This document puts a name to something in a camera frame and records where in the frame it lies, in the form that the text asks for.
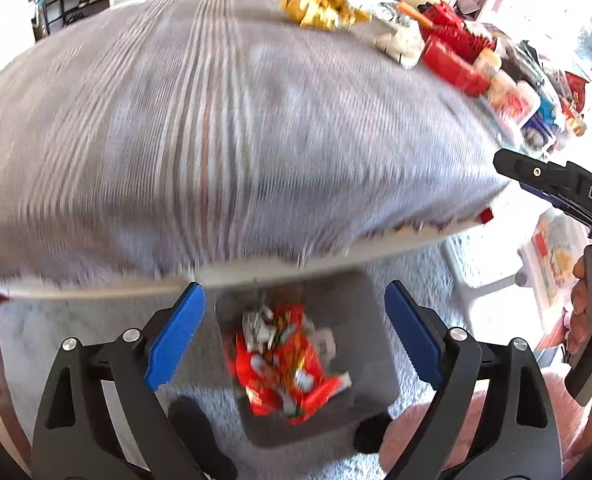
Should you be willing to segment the person's right hand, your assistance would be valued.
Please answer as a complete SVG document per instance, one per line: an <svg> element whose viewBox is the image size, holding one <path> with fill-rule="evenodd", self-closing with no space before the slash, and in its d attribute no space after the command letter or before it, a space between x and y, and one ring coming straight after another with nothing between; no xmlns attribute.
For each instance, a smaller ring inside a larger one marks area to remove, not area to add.
<svg viewBox="0 0 592 480"><path fill-rule="evenodd" d="M584 268L584 257L581 257L575 264L573 276L577 279L577 283L570 293L573 311L569 318L566 341L567 350L574 356L580 351L581 346L588 341L592 333L588 317L589 289L586 269Z"/></svg>

